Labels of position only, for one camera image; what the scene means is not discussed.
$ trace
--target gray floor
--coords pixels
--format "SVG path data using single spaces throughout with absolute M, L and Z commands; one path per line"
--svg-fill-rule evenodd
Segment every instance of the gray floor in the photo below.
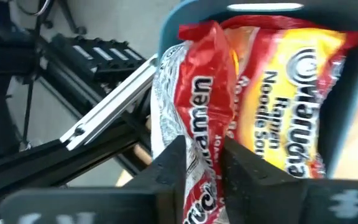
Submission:
M 35 10 L 34 0 L 24 0 L 23 6 Z M 90 39 L 126 40 L 130 46 L 149 57 L 156 53 L 159 28 L 169 11 L 179 0 L 69 0 L 77 24 L 85 26 Z M 42 29 L 42 35 L 49 39 L 57 32 L 73 36 L 58 4 L 55 4 L 50 18 L 52 30 Z M 35 19 L 23 15 L 15 5 L 11 7 L 13 19 L 23 27 L 34 27 Z M 8 101 L 12 116 L 22 131 L 24 124 L 27 87 L 12 82 L 13 98 Z M 29 140 L 33 145 L 59 138 L 76 119 L 39 83 L 35 83 L 30 116 Z M 115 185 L 122 168 L 112 159 L 72 180 L 70 186 L 112 186 Z

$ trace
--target blue container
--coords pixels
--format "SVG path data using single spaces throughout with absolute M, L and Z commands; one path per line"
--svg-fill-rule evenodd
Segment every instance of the blue container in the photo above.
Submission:
M 283 15 L 306 19 L 333 30 L 358 30 L 358 0 L 249 0 L 243 3 L 244 0 L 181 2 L 162 27 L 158 55 L 181 42 L 177 39 L 181 24 L 205 20 L 221 22 L 244 14 Z M 342 77 L 321 108 L 318 151 L 326 164 L 328 177 L 335 171 L 357 105 L 358 48 L 349 52 Z

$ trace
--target white label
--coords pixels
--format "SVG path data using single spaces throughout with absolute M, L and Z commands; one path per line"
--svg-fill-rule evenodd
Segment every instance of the white label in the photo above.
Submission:
M 135 60 L 142 60 L 137 54 L 135 54 L 135 52 L 131 51 L 130 49 L 125 49 L 124 51 L 127 52 Z
M 112 60 L 112 57 L 110 57 L 110 55 L 108 55 L 103 49 L 101 49 L 100 47 L 94 47 L 93 48 L 94 51 L 96 51 L 100 56 L 102 56 L 104 59 L 106 60 Z
M 115 55 L 117 55 L 119 58 L 121 58 L 121 60 L 128 60 L 128 58 L 123 55 L 120 51 L 118 51 L 117 49 L 110 49 L 110 51 L 112 53 L 114 53 Z
M 82 54 L 82 56 L 84 56 L 86 59 L 93 60 L 93 57 L 90 54 L 88 54 L 82 47 L 78 45 L 74 45 L 73 48 L 76 51 L 78 51 L 80 54 Z

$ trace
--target cable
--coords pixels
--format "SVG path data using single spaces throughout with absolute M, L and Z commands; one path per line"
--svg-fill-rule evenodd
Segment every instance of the cable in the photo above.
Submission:
M 45 0 L 44 5 L 41 7 L 41 9 L 38 12 L 29 12 L 26 9 L 24 9 L 21 4 L 19 3 L 19 0 L 16 0 L 17 7 L 26 15 L 28 16 L 41 16 L 48 8 L 50 4 L 50 0 Z

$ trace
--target ramen noodle package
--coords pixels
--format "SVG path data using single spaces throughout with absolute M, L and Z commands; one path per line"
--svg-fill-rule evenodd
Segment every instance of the ramen noodle package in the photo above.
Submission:
M 297 178 L 320 178 L 319 109 L 358 32 L 283 16 L 182 26 L 152 87 L 152 150 L 186 139 L 183 223 L 229 223 L 219 158 L 227 135 Z

